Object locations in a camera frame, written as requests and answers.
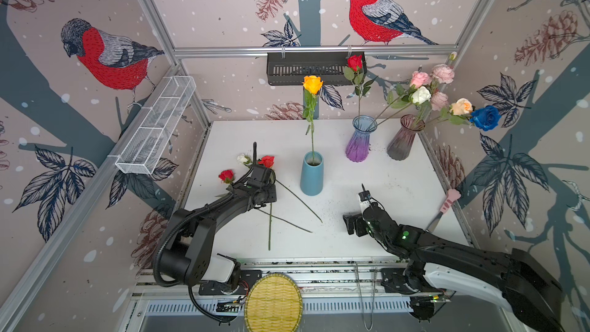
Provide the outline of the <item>white rose flower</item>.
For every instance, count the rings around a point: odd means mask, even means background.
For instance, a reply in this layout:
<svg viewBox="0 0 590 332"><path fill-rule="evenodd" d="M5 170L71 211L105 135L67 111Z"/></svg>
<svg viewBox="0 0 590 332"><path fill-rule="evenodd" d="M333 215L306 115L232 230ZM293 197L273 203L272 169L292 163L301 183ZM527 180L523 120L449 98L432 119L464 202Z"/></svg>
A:
<svg viewBox="0 0 590 332"><path fill-rule="evenodd" d="M246 154L240 154L237 157L237 161L242 165L251 168L255 164L259 164L259 160L261 158L253 158ZM276 183L278 183L282 188L287 190L290 194L292 194L301 204L303 204L313 215L320 221L323 222L321 217L303 200L301 199L295 192L293 192L289 187L287 187L284 183L276 179Z"/></svg>
<svg viewBox="0 0 590 332"><path fill-rule="evenodd" d="M376 119L380 119L382 115L390 109L395 111L392 115L379 122L380 125L384 123L384 121L393 118L402 111L405 111L409 108L415 108L417 110L417 114L414 115L413 122L410 126L412 129L416 129L423 122L424 116L432 110L430 101L431 98L432 94L425 86L420 86L419 88L411 86L409 89L405 89L404 87L398 85L395 91L388 93L386 100L387 105L385 109L382 110L378 116L376 116Z"/></svg>

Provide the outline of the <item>smoky pink glass vase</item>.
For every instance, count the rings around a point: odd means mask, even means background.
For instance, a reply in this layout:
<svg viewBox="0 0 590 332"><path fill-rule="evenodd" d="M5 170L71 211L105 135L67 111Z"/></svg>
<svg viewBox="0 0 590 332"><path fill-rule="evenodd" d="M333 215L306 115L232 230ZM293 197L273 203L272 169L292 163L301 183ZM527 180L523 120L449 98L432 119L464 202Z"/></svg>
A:
<svg viewBox="0 0 590 332"><path fill-rule="evenodd" d="M416 115L404 115L401 128L387 147L387 155L395 161L403 161L410 155L414 139L425 128L425 122Z"/></svg>

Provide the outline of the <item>orange rose flower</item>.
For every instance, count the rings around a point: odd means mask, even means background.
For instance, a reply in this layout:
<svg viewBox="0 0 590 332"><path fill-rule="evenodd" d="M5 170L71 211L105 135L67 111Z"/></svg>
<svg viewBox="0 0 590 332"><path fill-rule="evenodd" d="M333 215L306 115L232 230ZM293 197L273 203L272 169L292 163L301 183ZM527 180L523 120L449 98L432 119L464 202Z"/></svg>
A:
<svg viewBox="0 0 590 332"><path fill-rule="evenodd" d="M319 164L317 154L315 152L315 141L314 141L314 113L317 107L318 95L324 85L324 82L319 76L309 75L304 77L304 111L303 118L308 122L307 135L310 135L311 139L311 159L309 165L316 166Z"/></svg>

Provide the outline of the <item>pink carnation flower stem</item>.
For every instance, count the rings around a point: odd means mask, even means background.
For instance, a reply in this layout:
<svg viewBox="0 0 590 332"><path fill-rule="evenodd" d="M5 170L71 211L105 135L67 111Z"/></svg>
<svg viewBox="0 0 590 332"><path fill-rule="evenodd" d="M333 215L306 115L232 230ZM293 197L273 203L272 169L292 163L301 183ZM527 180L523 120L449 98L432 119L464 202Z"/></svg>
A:
<svg viewBox="0 0 590 332"><path fill-rule="evenodd" d="M449 106L448 96L443 92L436 92L430 102L433 111L442 111Z"/></svg>

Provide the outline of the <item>cream peach rose stem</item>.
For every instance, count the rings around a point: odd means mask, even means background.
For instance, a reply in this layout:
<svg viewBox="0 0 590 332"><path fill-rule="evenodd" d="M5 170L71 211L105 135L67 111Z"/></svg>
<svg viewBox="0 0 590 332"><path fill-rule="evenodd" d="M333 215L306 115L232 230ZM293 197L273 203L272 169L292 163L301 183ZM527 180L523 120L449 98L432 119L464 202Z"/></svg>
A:
<svg viewBox="0 0 590 332"><path fill-rule="evenodd" d="M439 112L439 115L435 118L430 119L427 124L439 124L441 122L449 122L453 125L471 125L472 124L472 113L474 107L472 103L466 98L460 98L454 103L438 102L435 104L435 112Z"/></svg>

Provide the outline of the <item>pink rose flower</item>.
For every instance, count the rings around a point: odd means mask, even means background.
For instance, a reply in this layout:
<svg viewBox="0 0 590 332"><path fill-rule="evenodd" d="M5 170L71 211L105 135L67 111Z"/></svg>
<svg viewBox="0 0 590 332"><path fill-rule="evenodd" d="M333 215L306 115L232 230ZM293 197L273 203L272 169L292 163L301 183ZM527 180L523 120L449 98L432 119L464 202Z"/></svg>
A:
<svg viewBox="0 0 590 332"><path fill-rule="evenodd" d="M432 98L432 92L430 91L432 82L431 75L421 71L413 72L407 86L397 85L392 92L389 92L386 106L377 118L380 118L389 109L401 112L410 106L420 107Z"/></svg>

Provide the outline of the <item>blue rose flower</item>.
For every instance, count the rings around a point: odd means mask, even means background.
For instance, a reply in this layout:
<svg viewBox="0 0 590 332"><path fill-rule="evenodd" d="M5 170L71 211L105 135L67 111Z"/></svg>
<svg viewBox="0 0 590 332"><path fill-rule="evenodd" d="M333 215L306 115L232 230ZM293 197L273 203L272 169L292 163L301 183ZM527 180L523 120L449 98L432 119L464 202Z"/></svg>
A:
<svg viewBox="0 0 590 332"><path fill-rule="evenodd" d="M484 109L475 110L471 114L470 122L479 130L488 132L499 125L500 118L499 110L493 105L488 105Z"/></svg>

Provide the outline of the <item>dark red rose flower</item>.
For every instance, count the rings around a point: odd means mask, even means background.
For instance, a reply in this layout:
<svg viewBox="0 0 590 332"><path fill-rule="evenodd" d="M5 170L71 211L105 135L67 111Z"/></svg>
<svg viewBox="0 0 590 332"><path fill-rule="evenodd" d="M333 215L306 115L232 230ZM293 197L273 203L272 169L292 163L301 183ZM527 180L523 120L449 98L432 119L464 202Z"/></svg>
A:
<svg viewBox="0 0 590 332"><path fill-rule="evenodd" d="M376 78L367 78L362 55L351 55L347 59L344 77L354 85L354 94L358 97L358 116L361 116L361 101L369 93Z"/></svg>

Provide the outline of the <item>teal ceramic vase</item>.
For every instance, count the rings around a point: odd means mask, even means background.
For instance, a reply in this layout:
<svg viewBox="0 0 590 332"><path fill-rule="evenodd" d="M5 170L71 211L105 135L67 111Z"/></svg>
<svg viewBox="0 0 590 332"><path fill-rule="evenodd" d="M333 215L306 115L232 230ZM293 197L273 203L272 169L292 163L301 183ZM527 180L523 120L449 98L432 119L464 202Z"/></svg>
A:
<svg viewBox="0 0 590 332"><path fill-rule="evenodd" d="M308 152L301 171L301 191L308 196L316 196L324 188L324 158L319 152Z"/></svg>

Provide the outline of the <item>blue purple glass vase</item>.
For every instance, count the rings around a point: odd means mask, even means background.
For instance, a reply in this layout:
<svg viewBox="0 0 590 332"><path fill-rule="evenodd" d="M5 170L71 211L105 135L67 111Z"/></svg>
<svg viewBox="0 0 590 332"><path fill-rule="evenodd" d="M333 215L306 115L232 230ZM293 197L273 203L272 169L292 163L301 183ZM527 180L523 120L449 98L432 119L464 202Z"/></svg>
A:
<svg viewBox="0 0 590 332"><path fill-rule="evenodd" d="M347 144L345 154L352 162L363 162L370 152L370 135L376 131L375 118L359 115L353 120L353 135Z"/></svg>

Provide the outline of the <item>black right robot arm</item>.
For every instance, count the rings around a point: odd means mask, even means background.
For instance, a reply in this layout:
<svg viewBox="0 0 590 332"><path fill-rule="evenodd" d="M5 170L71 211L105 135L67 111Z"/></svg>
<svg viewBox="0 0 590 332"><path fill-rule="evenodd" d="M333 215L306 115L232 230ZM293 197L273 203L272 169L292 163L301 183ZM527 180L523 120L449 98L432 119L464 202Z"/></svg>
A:
<svg viewBox="0 0 590 332"><path fill-rule="evenodd" d="M412 315L432 318L445 292L487 301L512 313L535 331L561 331L562 286L529 253L484 251L433 234L442 216L460 197L452 189L426 229L399 224L367 189L359 193L360 213L344 215L349 235L370 235L387 253L406 261L404 268L383 268L387 293L410 297Z"/></svg>

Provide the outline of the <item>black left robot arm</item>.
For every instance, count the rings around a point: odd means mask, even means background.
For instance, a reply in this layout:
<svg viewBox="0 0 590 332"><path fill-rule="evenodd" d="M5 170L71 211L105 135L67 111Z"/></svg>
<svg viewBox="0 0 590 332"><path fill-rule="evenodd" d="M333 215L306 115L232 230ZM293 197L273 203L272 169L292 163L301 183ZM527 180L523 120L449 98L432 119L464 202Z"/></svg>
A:
<svg viewBox="0 0 590 332"><path fill-rule="evenodd" d="M230 183L225 195L193 211L177 210L153 256L156 284L194 287L212 282L225 292L237 290L241 264L228 256L213 254L215 235L237 216L275 203L275 181L274 170L254 157L247 173Z"/></svg>

